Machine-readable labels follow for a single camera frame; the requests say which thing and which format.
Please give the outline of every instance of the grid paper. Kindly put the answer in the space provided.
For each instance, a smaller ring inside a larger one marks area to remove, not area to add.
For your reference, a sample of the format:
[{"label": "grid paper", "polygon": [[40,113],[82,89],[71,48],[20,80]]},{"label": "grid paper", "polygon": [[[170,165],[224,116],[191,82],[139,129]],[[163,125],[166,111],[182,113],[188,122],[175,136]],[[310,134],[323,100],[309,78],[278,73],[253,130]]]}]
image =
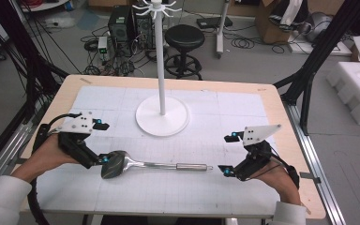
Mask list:
[{"label": "grid paper", "polygon": [[[85,86],[71,113],[92,112],[108,123],[94,130],[86,144],[96,154],[125,150],[139,161],[201,163],[213,171],[190,172],[132,167],[118,177],[103,180],[100,166],[86,170],[63,165],[45,172],[37,183],[44,210],[97,214],[174,215],[205,217],[269,217],[277,193],[259,180],[240,182],[222,175],[218,165],[239,164],[247,151],[241,142],[226,143],[224,136],[245,126],[267,125],[259,95],[212,91],[166,90],[182,100],[190,121],[171,137],[154,137],[136,122],[137,107],[157,95],[157,89]],[[274,148],[272,137],[269,141]]]}]

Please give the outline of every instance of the spoon handle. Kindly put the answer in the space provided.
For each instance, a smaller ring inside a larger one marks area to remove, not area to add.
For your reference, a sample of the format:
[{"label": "spoon handle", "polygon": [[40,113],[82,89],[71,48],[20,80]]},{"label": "spoon handle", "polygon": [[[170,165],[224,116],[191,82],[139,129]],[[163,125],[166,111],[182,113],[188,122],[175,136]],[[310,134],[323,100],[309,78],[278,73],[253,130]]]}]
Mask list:
[{"label": "spoon handle", "polygon": [[155,163],[155,162],[144,162],[142,167],[155,168],[155,169],[169,169],[177,171],[208,171],[213,170],[212,166],[207,166],[206,164],[187,164],[187,163],[177,163],[177,164],[166,164],[166,163]]}]

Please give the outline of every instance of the metal rail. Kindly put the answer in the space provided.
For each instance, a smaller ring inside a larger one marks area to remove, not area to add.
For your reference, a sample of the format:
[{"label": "metal rail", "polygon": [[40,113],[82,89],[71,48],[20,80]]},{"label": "metal rail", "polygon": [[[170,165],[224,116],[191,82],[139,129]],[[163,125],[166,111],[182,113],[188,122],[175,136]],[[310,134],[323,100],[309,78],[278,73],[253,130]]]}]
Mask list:
[{"label": "metal rail", "polygon": [[333,191],[329,186],[329,182],[323,171],[323,167],[317,156],[317,153],[315,152],[312,141],[309,136],[304,134],[303,129],[300,126],[300,112],[296,106],[284,103],[284,107],[291,120],[293,130],[296,134],[297,140],[299,141],[300,147],[303,150],[303,154],[311,173],[314,175],[314,177],[320,178],[321,182],[316,183],[316,187],[321,195],[321,199],[329,219],[334,225],[345,225],[346,222],[343,215],[341,214]]},{"label": "metal rail", "polygon": [[32,135],[32,121],[27,124],[20,124],[14,131],[13,135],[0,153],[0,175],[4,174],[9,166],[9,162],[16,157],[16,154],[23,148],[28,140],[28,136]]}]

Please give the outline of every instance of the white sleeve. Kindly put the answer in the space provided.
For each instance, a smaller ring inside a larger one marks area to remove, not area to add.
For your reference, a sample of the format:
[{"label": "white sleeve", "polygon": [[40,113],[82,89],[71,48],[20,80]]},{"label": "white sleeve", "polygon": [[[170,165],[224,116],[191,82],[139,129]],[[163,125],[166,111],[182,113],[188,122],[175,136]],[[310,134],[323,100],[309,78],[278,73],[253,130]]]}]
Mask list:
[{"label": "white sleeve", "polygon": [[306,208],[304,206],[277,202],[273,221],[269,225],[306,225]]},{"label": "white sleeve", "polygon": [[31,185],[12,176],[0,176],[0,225],[17,224],[20,207]]}]

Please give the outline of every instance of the spoon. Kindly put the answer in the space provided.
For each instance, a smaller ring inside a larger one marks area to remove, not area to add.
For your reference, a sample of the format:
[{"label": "spoon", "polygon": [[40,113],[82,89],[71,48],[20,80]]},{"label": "spoon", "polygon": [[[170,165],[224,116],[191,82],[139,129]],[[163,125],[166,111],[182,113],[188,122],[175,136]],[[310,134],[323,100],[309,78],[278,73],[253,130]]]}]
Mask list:
[{"label": "spoon", "polygon": [[177,171],[208,171],[213,170],[212,166],[206,164],[167,164],[156,162],[141,162],[136,161],[130,157],[130,154],[126,151],[113,151],[108,154],[110,159],[101,168],[101,177],[103,179],[114,178],[119,176],[132,166],[153,168],[153,169],[167,169]]}]

